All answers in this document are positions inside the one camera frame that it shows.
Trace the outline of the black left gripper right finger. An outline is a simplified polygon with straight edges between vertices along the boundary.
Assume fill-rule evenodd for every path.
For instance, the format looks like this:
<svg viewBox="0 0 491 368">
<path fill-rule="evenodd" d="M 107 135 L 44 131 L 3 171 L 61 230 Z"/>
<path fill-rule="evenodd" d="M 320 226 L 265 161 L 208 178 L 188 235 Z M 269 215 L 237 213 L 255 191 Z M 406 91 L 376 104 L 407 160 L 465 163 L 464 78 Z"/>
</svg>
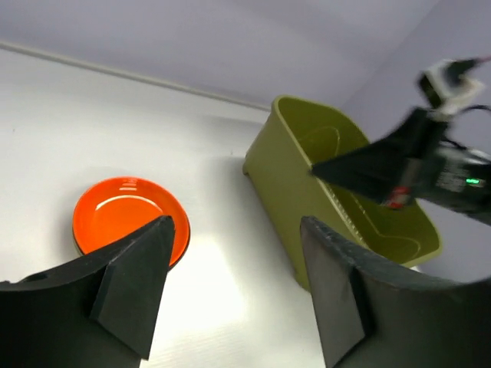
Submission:
<svg viewBox="0 0 491 368">
<path fill-rule="evenodd" d="M 300 224 L 327 367 L 488 367 L 490 281 L 396 264 L 314 217 Z"/>
</svg>

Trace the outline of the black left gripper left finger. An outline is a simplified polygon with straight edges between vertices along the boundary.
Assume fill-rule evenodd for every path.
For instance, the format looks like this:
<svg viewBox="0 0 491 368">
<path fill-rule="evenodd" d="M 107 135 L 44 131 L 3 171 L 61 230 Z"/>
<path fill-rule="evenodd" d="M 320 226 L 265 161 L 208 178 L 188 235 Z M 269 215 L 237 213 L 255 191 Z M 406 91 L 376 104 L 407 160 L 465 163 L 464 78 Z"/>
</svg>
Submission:
<svg viewBox="0 0 491 368">
<path fill-rule="evenodd" d="M 138 367 L 150 355 L 175 226 L 126 237 L 1 284 L 3 367 Z"/>
</svg>

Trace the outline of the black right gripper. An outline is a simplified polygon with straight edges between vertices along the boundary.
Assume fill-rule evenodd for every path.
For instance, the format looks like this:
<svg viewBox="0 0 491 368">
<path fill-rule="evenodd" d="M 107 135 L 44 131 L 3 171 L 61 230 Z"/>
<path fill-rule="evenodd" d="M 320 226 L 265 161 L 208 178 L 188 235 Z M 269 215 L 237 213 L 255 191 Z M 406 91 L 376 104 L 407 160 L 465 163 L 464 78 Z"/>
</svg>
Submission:
<svg viewBox="0 0 491 368">
<path fill-rule="evenodd" d="M 423 158 L 413 197 L 490 225 L 490 154 L 451 139 L 452 128 L 452 120 L 443 123 Z M 410 186 L 401 181 L 409 152 L 410 138 L 392 133 L 316 163 L 310 173 L 378 205 L 406 205 Z"/>
</svg>

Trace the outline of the orange rimmed black plate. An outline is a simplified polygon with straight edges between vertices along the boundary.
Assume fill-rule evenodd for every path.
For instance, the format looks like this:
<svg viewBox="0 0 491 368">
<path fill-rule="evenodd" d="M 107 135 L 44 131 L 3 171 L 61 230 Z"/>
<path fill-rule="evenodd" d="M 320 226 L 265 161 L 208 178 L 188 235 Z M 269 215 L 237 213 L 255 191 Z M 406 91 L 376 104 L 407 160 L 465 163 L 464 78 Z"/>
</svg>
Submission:
<svg viewBox="0 0 491 368">
<path fill-rule="evenodd" d="M 74 242 L 81 254 L 86 255 L 160 216 L 169 216 L 174 222 L 172 268 L 189 247 L 189 217 L 171 192 L 147 179 L 119 176 L 87 189 L 74 207 L 71 225 Z"/>
</svg>

